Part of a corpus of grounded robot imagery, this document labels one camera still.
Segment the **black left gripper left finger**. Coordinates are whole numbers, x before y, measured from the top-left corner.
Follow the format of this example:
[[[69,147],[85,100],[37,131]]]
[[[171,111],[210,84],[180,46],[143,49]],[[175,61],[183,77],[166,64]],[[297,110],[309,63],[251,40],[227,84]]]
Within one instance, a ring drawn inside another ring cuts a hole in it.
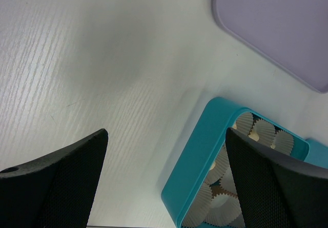
[[[108,145],[91,135],[1,171],[1,227],[86,227]]]

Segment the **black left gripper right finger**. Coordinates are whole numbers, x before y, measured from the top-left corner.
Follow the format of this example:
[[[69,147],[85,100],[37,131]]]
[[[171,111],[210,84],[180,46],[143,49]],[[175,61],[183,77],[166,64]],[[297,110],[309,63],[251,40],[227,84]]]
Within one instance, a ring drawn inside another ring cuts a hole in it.
[[[246,227],[327,227],[327,169],[225,134]]]

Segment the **white square chocolate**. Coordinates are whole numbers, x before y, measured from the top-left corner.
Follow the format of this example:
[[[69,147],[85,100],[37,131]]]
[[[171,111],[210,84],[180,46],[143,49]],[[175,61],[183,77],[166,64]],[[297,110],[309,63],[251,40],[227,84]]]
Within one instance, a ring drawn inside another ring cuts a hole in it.
[[[258,141],[259,140],[259,135],[257,134],[257,132],[250,132],[250,134],[248,135],[249,138],[253,139],[254,141]]]

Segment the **teal chocolate box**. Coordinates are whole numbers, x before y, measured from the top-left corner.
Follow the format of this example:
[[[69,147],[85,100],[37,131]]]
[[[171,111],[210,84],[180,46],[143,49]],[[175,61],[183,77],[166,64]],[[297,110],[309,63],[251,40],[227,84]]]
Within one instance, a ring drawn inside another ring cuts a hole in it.
[[[274,125],[275,133],[283,130],[293,135],[294,147],[289,156],[301,161],[305,160],[309,152],[309,144],[306,139],[302,139],[279,124],[238,103],[222,97],[211,99],[205,106],[161,193],[161,199],[176,227],[182,227],[182,221],[189,207],[200,186],[205,182],[204,180],[221,147],[225,144],[227,128],[234,127],[236,119],[245,112],[253,114],[253,125],[256,120],[263,119]],[[221,179],[222,177],[214,184],[209,184],[212,199],[218,195],[238,198],[237,195],[222,188]],[[203,221],[197,227],[244,226],[241,213],[234,221],[225,226],[215,226]]]

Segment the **white paper cup back-right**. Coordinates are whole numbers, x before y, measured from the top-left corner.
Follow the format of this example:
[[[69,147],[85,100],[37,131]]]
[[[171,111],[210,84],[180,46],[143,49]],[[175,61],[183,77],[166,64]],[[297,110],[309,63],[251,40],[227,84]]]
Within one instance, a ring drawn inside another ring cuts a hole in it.
[[[271,144],[271,148],[286,154],[290,155],[294,147],[294,137],[290,133],[279,130],[276,132],[273,142]]]

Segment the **white paper cup centre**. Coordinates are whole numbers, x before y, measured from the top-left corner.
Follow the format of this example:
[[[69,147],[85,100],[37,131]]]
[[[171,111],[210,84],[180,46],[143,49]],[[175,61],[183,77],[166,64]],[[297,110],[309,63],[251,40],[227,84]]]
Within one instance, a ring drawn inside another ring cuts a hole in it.
[[[234,179],[231,172],[227,172],[226,174],[223,175],[220,184],[223,189],[235,195],[237,194]]]

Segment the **white paper cup front-middle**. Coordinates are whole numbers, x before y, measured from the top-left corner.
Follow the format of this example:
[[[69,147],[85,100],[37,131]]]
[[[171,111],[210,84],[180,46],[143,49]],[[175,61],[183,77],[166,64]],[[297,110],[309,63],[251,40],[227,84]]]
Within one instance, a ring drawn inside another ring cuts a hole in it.
[[[205,222],[215,226],[225,226],[241,214],[239,200],[229,195],[218,195],[212,199]]]

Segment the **white paper cup middle-left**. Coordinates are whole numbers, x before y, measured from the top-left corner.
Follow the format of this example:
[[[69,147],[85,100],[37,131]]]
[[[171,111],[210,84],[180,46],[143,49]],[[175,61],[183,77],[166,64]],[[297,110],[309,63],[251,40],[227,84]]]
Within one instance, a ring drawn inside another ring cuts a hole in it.
[[[204,180],[207,184],[214,184],[216,181],[218,181],[224,175],[230,165],[225,144],[221,147],[213,164],[214,166],[210,168]]]

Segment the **white paper cup back-middle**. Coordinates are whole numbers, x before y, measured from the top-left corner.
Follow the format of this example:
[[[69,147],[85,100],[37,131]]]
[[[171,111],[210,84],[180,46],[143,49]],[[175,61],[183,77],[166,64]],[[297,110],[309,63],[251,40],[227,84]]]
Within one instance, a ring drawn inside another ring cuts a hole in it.
[[[258,143],[269,148],[271,147],[275,136],[275,127],[273,124],[263,119],[256,120],[251,129],[251,132],[257,132],[259,135],[260,138],[257,141]]]

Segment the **white paper cup back-left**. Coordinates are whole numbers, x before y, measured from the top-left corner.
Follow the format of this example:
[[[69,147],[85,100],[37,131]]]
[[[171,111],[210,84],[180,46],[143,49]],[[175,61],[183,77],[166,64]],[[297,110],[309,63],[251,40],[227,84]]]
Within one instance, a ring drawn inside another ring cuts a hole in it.
[[[248,136],[252,129],[253,122],[253,114],[251,112],[245,112],[236,119],[234,128],[243,135]]]

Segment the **white paper cup front-left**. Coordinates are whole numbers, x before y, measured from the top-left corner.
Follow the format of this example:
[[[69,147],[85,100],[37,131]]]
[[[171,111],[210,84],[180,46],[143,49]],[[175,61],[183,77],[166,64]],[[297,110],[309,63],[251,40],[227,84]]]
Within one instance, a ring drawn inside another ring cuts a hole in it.
[[[202,224],[211,208],[211,200],[211,188],[207,183],[203,182],[189,207],[181,226],[197,227]]]

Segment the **lilac plastic tray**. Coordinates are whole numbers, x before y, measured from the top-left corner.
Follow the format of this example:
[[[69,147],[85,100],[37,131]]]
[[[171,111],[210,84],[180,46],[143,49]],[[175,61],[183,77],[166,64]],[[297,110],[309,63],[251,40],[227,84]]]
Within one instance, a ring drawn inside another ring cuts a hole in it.
[[[218,26],[311,89],[327,92],[327,0],[212,0]]]

